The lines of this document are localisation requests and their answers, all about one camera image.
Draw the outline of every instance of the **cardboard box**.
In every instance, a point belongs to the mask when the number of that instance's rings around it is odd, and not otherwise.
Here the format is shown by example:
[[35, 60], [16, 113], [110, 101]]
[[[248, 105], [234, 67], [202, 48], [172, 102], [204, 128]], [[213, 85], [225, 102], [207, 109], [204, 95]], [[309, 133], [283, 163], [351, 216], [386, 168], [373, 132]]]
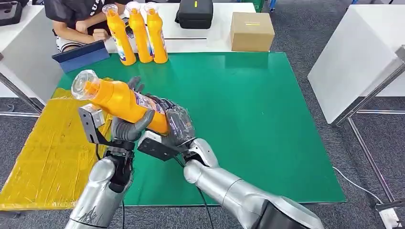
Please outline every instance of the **cardboard box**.
[[232, 14], [232, 51], [268, 52], [274, 35], [268, 13], [234, 12]]

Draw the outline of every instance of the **green crate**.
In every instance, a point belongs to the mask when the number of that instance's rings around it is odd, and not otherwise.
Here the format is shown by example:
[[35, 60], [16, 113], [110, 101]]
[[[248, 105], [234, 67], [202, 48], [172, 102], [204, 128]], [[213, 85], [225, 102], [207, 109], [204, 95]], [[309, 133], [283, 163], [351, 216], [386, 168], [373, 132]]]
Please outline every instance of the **green crate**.
[[257, 13], [260, 13], [263, 8], [264, 0], [242, 0], [242, 2], [251, 2], [255, 6], [255, 10]]

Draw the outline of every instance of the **white shorts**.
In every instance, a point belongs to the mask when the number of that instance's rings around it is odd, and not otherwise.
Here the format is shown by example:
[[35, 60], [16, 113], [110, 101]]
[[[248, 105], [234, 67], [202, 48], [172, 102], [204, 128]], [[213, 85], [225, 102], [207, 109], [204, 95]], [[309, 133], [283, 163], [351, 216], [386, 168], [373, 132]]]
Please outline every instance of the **white shorts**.
[[68, 47], [81, 47], [83, 43], [74, 42], [70, 40], [63, 39], [61, 37], [56, 37], [56, 46], [60, 52], [64, 52]]

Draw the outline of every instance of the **yellow detergent bottle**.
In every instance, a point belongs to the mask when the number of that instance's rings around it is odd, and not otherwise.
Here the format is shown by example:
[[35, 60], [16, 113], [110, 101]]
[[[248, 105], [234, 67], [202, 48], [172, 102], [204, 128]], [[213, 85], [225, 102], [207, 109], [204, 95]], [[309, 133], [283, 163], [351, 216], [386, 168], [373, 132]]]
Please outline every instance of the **yellow detergent bottle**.
[[146, 23], [153, 50], [153, 60], [156, 63], [165, 63], [168, 57], [162, 32], [163, 21], [159, 17], [158, 6], [154, 2], [149, 2], [145, 5], [145, 11], [148, 15]]
[[103, 7], [103, 13], [107, 16], [107, 24], [121, 62], [127, 66], [135, 63], [137, 59], [125, 32], [125, 23], [118, 15], [118, 7], [115, 4], [107, 4]]
[[136, 1], [131, 1], [127, 4], [126, 8], [129, 12], [129, 26], [135, 35], [139, 60], [142, 63], [149, 63], [153, 61], [153, 53], [148, 33], [146, 33], [145, 21], [140, 14], [140, 4]]
[[81, 71], [72, 83], [72, 95], [78, 100], [89, 100], [105, 112], [135, 123], [149, 109], [155, 110], [151, 129], [162, 135], [169, 132], [166, 115], [162, 107], [154, 100], [134, 92], [121, 81], [99, 79], [93, 70]]

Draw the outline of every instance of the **yellow cloth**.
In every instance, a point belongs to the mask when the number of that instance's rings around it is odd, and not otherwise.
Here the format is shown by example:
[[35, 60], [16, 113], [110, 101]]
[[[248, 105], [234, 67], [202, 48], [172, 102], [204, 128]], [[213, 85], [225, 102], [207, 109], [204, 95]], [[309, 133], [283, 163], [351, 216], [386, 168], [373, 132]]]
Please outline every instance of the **yellow cloth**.
[[[18, 156], [1, 193], [0, 210], [72, 208], [96, 162], [77, 109], [88, 101], [72, 99], [58, 88]], [[111, 116], [99, 128], [108, 135]], [[99, 147], [102, 156], [105, 146]]]

